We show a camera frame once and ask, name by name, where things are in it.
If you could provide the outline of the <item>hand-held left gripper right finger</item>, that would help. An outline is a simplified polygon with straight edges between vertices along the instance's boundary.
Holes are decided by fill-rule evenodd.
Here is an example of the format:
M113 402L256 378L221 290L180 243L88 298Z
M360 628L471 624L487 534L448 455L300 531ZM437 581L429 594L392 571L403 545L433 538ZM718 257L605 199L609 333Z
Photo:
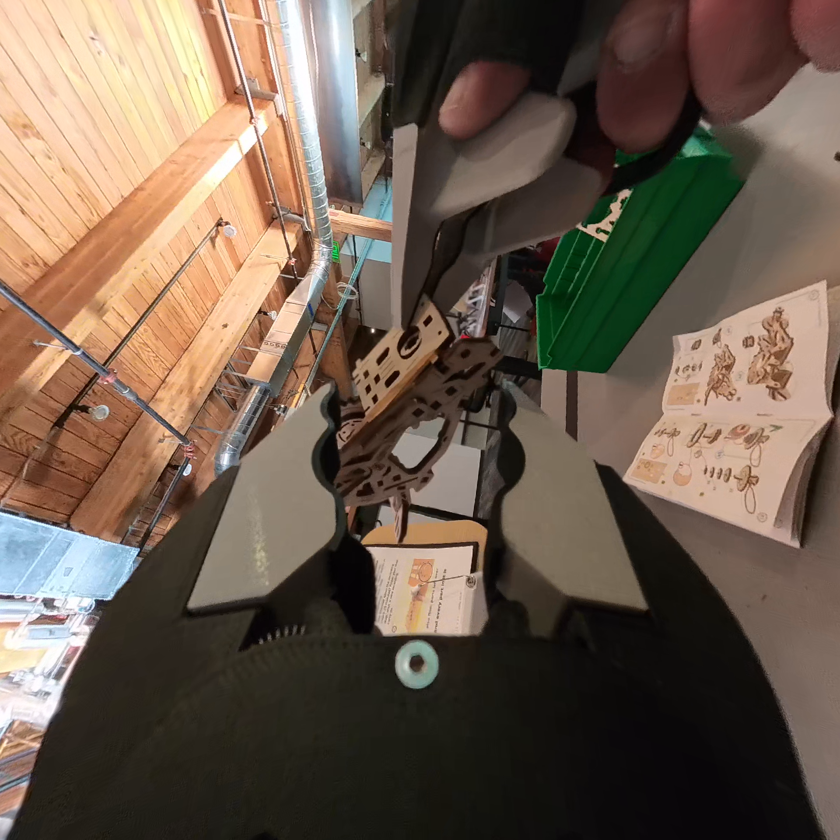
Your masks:
M595 462L517 387L498 415L501 488L489 517L489 609L555 636L577 607L645 616L648 603Z

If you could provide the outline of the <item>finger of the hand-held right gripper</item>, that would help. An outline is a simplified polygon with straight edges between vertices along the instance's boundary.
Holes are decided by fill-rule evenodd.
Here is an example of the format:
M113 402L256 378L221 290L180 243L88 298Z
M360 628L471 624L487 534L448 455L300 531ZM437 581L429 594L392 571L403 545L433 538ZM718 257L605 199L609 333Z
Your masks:
M393 141L392 320L406 328L432 264L442 168L435 130L407 123L395 129Z
M490 241L500 199L446 218L437 226L429 266L429 300L449 312L494 258Z

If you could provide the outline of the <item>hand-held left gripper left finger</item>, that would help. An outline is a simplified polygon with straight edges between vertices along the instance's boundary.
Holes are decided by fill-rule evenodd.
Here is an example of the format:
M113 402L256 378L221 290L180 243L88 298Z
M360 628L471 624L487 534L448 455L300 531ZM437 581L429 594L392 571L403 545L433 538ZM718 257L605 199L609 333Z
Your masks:
M334 486L339 402L335 384L322 386L242 458L189 613L267 606L300 615L331 594L331 554L346 533Z

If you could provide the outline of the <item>person's right hand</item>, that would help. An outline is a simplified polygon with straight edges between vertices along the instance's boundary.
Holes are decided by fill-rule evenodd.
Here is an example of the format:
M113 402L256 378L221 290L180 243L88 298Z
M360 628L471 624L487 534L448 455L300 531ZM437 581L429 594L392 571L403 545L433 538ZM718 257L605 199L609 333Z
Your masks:
M556 50L568 2L476 2L471 30L438 111L467 140L525 90L558 85ZM838 1L633 1L609 28L597 61L596 117L580 119L568 155L612 173L615 151L651 151L675 127L689 89L712 123L752 116L805 64L839 68Z

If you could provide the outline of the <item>rectangular wooden cutout sheet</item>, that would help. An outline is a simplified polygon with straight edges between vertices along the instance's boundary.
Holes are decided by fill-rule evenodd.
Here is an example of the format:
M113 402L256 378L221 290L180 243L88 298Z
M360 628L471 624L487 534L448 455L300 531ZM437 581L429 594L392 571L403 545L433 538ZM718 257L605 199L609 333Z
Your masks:
M593 208L591 215L576 226L577 230L605 243L612 234L633 191L633 188L629 188L613 195L604 196Z

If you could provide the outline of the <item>wooden book stand white base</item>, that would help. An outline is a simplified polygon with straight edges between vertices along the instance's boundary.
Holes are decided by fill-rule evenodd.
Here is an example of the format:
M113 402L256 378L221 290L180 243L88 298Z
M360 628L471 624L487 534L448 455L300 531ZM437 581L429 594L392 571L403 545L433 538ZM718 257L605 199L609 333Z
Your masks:
M372 545L383 544L477 543L477 586L472 602L470 634L467 636L477 636L483 630L488 618L483 580L485 548L487 546L487 529L484 526L470 520L410 524L407 526L403 541L400 542L396 540L393 526L380 527L369 533L362 543L366 549Z

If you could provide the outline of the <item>stacked green plastic bins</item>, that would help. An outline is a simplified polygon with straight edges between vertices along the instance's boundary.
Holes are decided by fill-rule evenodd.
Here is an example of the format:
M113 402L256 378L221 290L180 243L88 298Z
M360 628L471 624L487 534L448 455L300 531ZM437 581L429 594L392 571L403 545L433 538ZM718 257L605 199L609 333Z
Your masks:
M565 234L535 304L539 368L607 372L742 186L732 155L700 126L631 187L605 243L576 227Z

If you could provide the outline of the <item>white printed instruction page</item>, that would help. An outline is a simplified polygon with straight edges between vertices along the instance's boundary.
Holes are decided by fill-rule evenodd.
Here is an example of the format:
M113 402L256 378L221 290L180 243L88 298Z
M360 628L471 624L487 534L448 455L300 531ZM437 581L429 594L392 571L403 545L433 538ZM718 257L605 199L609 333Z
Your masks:
M470 634L476 542L383 544L374 561L374 625L383 636Z

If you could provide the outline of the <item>open instruction booklet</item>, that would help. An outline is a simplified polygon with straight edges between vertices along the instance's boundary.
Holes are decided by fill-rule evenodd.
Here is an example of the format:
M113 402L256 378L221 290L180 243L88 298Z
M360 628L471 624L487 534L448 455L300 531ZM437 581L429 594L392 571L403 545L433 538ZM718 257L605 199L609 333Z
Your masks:
M834 420L839 289L825 280L674 337L662 416L625 482L799 548Z

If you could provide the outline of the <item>silver ventilation duct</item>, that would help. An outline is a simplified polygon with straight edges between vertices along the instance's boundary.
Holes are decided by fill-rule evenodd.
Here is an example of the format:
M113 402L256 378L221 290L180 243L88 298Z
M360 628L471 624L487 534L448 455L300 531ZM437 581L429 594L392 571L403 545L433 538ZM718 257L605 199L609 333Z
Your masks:
M282 390L308 337L330 277L333 232L326 175L312 95L307 45L299 2L275 2L280 44L281 96L302 177L303 219L309 225L312 253L307 273L281 308L263 342L275 367L267 381L254 380L233 425L219 439L215 476L238 465L260 415Z

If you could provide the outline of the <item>rectangular metal duct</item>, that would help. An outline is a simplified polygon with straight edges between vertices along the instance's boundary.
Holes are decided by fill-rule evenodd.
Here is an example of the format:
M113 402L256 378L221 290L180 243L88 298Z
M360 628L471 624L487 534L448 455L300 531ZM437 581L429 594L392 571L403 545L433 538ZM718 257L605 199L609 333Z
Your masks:
M10 513L1 514L1 594L108 601L138 550Z

